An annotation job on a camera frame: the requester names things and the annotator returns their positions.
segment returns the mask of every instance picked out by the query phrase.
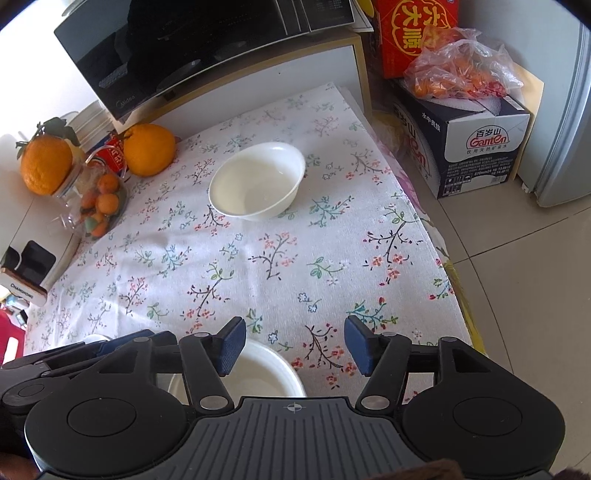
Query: cardboard box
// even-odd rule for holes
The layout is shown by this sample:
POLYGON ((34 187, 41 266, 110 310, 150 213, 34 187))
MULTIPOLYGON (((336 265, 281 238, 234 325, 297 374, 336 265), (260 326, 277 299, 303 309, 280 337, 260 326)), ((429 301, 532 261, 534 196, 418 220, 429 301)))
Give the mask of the cardboard box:
POLYGON ((421 53, 425 25, 457 26, 459 0, 372 0, 374 32, 366 48, 370 66, 384 78, 401 77, 421 53))
POLYGON ((402 82, 389 82, 388 102, 411 154, 435 197, 507 181, 530 114, 511 97, 418 100, 402 82))

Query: refrigerator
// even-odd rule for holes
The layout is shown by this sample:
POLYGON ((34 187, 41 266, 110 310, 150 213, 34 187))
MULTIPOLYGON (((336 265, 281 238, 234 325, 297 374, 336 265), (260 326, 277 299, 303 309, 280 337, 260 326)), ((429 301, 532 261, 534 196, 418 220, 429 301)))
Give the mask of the refrigerator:
POLYGON ((518 175, 550 207, 591 193, 591 34, 555 0, 461 0, 459 25, 544 82, 518 175))

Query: glass jar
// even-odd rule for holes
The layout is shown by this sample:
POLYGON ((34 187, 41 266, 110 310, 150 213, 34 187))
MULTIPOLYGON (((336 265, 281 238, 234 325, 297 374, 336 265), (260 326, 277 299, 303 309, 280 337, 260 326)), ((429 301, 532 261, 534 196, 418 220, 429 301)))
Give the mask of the glass jar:
POLYGON ((65 228, 81 235, 100 238, 109 232, 121 218, 127 204, 127 189, 121 177, 109 167, 95 161, 100 150, 112 148, 104 145, 92 152, 84 163, 74 163, 72 170, 53 194, 65 205, 60 220, 65 228))

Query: white wall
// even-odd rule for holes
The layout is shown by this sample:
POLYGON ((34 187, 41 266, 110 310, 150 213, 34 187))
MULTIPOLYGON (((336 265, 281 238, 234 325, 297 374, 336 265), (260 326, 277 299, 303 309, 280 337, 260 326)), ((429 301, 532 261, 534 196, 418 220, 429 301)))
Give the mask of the white wall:
POLYGON ((67 1, 37 0, 0 31, 0 136, 80 111, 96 95, 53 34, 67 1))

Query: red box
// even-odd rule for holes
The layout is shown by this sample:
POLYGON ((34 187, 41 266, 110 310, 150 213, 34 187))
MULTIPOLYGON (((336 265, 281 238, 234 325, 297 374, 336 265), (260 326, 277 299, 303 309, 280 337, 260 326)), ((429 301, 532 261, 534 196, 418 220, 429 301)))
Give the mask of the red box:
POLYGON ((457 27, 459 0, 372 0, 369 62, 384 78, 401 77, 421 53, 425 25, 457 27))

